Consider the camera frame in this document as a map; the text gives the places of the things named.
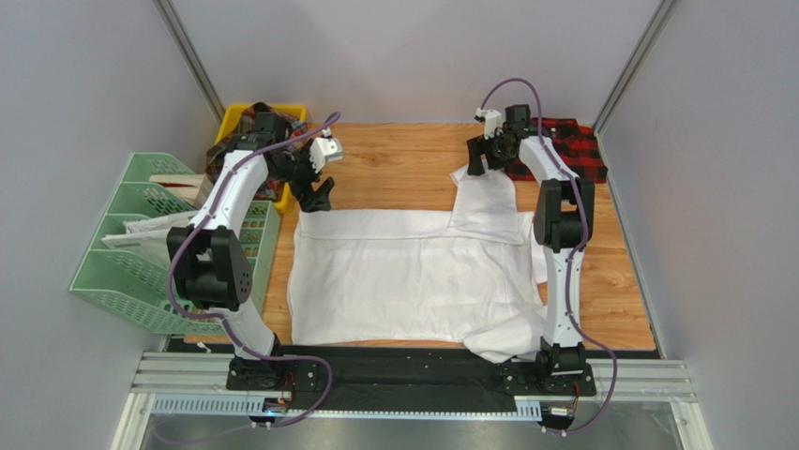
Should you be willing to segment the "white long sleeve shirt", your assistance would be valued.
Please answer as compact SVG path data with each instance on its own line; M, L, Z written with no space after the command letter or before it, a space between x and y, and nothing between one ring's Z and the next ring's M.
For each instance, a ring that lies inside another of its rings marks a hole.
M448 211L303 213L287 300L292 340L457 342L493 363L540 347L544 252L504 173L451 175Z

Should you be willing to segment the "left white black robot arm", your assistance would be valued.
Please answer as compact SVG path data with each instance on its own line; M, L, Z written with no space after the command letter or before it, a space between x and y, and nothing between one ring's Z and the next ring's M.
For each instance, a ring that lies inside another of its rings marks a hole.
M321 126L295 136L277 113L257 113L254 129L223 142L222 170L205 204L188 225L168 232L168 298L185 317L223 327L234 345L230 390L290 392L295 369L320 365L307 356L277 353L279 339L254 305L254 269L240 234L255 194L269 179L285 183L303 212L331 210L335 182L321 175L326 164L343 157L331 130L339 118L333 112Z

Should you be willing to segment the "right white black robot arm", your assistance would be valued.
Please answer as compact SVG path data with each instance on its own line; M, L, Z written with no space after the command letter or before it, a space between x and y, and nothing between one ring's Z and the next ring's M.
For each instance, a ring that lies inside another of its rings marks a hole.
M533 232L547 268L548 312L532 380L544 395L593 396L592 368L580 331L580 270L593 232L595 185L581 181L554 150L531 109L514 105L499 112L479 108L480 136L467 142L470 175L520 161L539 184Z

